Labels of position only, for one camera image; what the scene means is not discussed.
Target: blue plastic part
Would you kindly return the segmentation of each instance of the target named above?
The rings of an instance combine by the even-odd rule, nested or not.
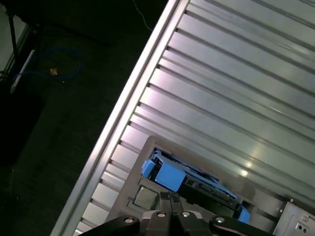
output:
[[[238,217],[238,221],[241,221],[245,224],[249,224],[250,217],[251,217],[251,214],[247,211],[245,207],[242,206],[242,211],[241,211],[240,217]]]
[[[177,192],[186,176],[185,171],[171,160],[159,158],[163,163],[155,181],[166,188]]]
[[[163,160],[163,159],[165,159],[165,160],[168,161],[168,163],[171,163],[173,166],[176,166],[177,168],[179,168],[179,169],[185,171],[187,174],[192,175],[192,176],[196,177],[197,179],[199,179],[199,180],[205,182],[206,184],[213,186],[214,188],[216,188],[216,189],[218,189],[218,190],[220,190],[220,191],[222,191],[222,192],[228,194],[230,197],[232,197],[232,198],[234,198],[234,199],[237,198],[235,194],[233,194],[230,190],[228,190],[228,189],[225,188],[223,185],[221,185],[221,184],[219,183],[219,181],[218,181],[216,178],[210,176],[209,174],[207,174],[207,176],[208,176],[211,180],[206,179],[206,178],[200,176],[199,174],[197,174],[197,173],[191,171],[190,169],[188,169],[186,166],[189,166],[190,168],[194,169],[194,170],[197,171],[197,172],[200,172],[200,173],[203,173],[203,174],[205,174],[205,173],[202,172],[202,171],[201,171],[200,169],[198,169],[198,168],[192,167],[192,166],[190,166],[190,165],[187,165],[187,164],[181,162],[177,157],[172,156],[172,158],[174,158],[174,159],[175,159],[177,162],[179,162],[179,163],[176,163],[176,162],[171,161],[171,160],[169,160],[168,158],[164,157],[164,156],[162,155],[162,152],[161,152],[160,150],[156,149],[156,150],[153,152],[153,154],[152,154],[152,156],[151,156],[150,159],[153,160],[153,161],[155,161],[157,158],[158,158],[160,161]]]
[[[216,179],[215,177],[212,177],[211,175],[203,172],[198,168],[183,163],[179,158],[175,156],[170,156],[170,158],[171,159],[169,159],[168,157],[164,157],[160,150],[155,149],[151,157],[148,160],[146,160],[142,165],[142,175],[145,178],[148,178],[154,166],[156,165],[156,161],[158,159],[161,164],[161,168],[156,176],[155,182],[161,184],[162,186],[168,188],[169,190],[177,192],[181,184],[183,183],[184,178],[186,177],[187,174],[189,174],[205,182],[207,185],[210,185],[216,188],[217,190],[226,193],[230,197],[237,199],[236,195],[233,194],[227,188],[225,188],[223,185],[221,185],[219,180]],[[241,207],[242,207],[241,214],[238,220],[245,224],[249,224],[251,215],[246,208],[244,208],[243,206]]]
[[[146,160],[142,165],[142,175],[148,178],[156,164],[152,160]]]

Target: dark carpet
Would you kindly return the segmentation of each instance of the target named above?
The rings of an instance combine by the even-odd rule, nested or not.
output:
[[[153,29],[166,0],[136,2]],[[31,134],[17,162],[1,168],[0,218],[12,231],[2,230],[0,235],[50,234],[151,34],[132,0],[56,0],[43,6],[50,20],[110,46],[45,27],[36,53],[73,48],[79,52],[82,70],[65,83],[25,75],[18,85],[16,99],[21,105],[15,120],[23,122],[22,114],[36,114],[35,125],[29,122]],[[30,68],[49,73],[56,67],[60,75],[71,75],[77,66],[71,52],[55,52]],[[23,136],[27,129],[13,132]]]

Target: silver surface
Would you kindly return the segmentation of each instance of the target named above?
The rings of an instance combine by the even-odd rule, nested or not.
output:
[[[275,236],[315,235],[315,216],[287,203],[274,231]]]
[[[312,12],[297,0],[171,0],[52,235],[72,235],[82,215],[106,220],[150,135],[315,207]],[[277,216],[264,194],[254,205]]]
[[[197,219],[202,219],[202,215],[200,214],[200,212],[194,211],[194,210],[188,210],[189,212],[193,213]]]
[[[158,211],[159,211],[159,210],[146,211],[145,213],[143,213],[141,219],[150,219],[150,218],[152,217],[152,214],[154,214],[155,212],[158,212]]]
[[[143,209],[150,210],[157,196],[158,194],[156,192],[153,192],[146,187],[141,187],[137,193],[136,198],[134,199],[134,203]]]
[[[77,229],[75,230],[73,236],[78,236],[78,235],[80,235],[80,234],[82,234],[82,233],[84,233],[84,232],[86,232],[86,231],[89,231],[90,229],[92,229],[91,226],[88,226],[88,225],[86,225],[86,224],[80,222],[80,223],[78,224],[78,227],[77,227]]]

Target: blue cable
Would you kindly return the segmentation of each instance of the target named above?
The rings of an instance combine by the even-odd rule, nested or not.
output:
[[[70,75],[70,76],[59,76],[59,75],[55,75],[55,76],[51,76],[50,74],[46,74],[46,73],[43,73],[43,72],[39,72],[39,71],[24,71],[22,73],[19,73],[17,75],[15,75],[13,77],[13,82],[16,80],[16,78],[19,76],[19,75],[25,75],[25,74],[36,74],[36,75],[40,75],[40,76],[43,76],[43,77],[53,77],[53,78],[56,78],[56,79],[59,79],[59,80],[69,80],[69,79],[73,79],[75,78],[79,72],[81,71],[81,68],[82,68],[82,61],[81,61],[81,58],[79,57],[79,53],[77,50],[73,49],[73,48],[62,48],[62,47],[57,47],[57,48],[52,48],[52,49],[49,49],[47,50],[46,52],[40,54],[39,56],[36,56],[34,58],[31,58],[30,62],[31,61],[35,61],[35,60],[38,60],[39,58],[42,58],[48,54],[51,54],[55,51],[61,51],[61,50],[65,50],[65,51],[71,51],[73,52],[77,58],[78,58],[78,62],[79,62],[79,65],[78,65],[78,69],[76,70],[76,72],[73,74],[73,75]]]

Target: black mount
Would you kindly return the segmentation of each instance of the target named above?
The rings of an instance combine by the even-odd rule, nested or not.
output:
[[[82,236],[271,236],[236,219],[217,215],[209,223],[199,212],[183,210],[178,193],[161,192],[160,210],[147,211],[140,221],[119,216]]]

